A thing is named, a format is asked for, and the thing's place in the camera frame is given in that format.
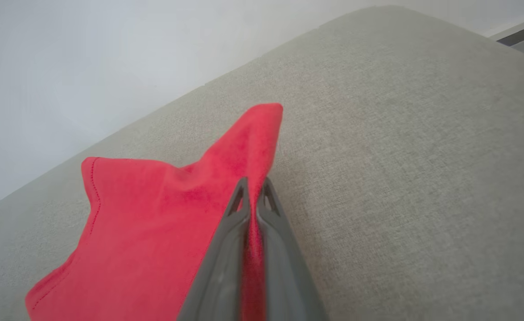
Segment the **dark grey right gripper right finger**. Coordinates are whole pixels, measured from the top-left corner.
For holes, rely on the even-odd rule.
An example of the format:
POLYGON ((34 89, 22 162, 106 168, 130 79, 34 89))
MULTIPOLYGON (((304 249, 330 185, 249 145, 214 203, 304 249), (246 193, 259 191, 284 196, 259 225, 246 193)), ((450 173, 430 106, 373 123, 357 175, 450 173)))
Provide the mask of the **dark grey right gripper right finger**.
POLYGON ((327 321, 329 318, 272 182, 264 180, 256 201, 264 249, 268 321, 327 321))

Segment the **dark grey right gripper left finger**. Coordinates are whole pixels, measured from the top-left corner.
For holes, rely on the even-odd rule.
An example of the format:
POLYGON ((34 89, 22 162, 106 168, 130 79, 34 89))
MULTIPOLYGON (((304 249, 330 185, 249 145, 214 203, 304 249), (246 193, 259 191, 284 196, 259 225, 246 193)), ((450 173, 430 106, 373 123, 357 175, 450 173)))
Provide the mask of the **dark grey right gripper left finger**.
POLYGON ((207 248, 179 321, 238 321, 243 254, 250 224, 248 180, 242 177, 207 248))

